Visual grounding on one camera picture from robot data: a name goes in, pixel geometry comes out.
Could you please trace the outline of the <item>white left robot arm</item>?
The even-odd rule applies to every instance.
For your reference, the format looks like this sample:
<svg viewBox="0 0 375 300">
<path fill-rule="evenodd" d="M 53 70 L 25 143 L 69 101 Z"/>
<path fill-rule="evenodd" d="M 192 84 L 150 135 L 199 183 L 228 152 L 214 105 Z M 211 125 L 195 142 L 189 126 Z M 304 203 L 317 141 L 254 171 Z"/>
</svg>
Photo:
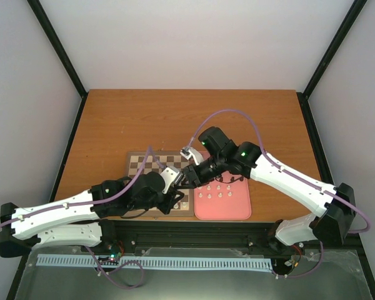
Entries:
<svg viewBox="0 0 375 300">
<path fill-rule="evenodd" d="M 169 168 L 161 173 L 149 172 L 133 178 L 104 181 L 91 189 L 48 205 L 21 208 L 8 202 L 1 206 L 0 255 L 23 256 L 30 252 L 31 241 L 39 231 L 108 216 L 124 216 L 130 211 L 158 208 L 169 214 L 183 196 L 174 188 L 181 173 Z"/>
</svg>

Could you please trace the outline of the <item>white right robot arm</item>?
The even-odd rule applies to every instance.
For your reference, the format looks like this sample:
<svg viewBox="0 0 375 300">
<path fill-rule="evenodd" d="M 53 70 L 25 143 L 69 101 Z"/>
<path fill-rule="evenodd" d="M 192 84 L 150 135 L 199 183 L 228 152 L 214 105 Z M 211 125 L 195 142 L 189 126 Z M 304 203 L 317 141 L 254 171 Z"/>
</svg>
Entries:
<svg viewBox="0 0 375 300">
<path fill-rule="evenodd" d="M 335 187 L 319 182 L 295 169 L 274 161 L 272 156 L 262 153 L 261 148 L 251 142 L 240 146 L 232 141 L 224 146 L 204 143 L 209 153 L 207 159 L 192 147 L 181 149 L 181 155 L 194 161 L 183 173 L 188 183 L 198 188 L 229 172 L 271 186 L 296 200 L 310 213 L 292 220 L 277 221 L 268 234 L 275 245 L 293 244 L 319 240 L 328 246 L 342 246 L 354 219 L 354 211 L 345 206 L 336 196 L 344 200 L 353 196 L 353 189 L 346 184 Z"/>
</svg>

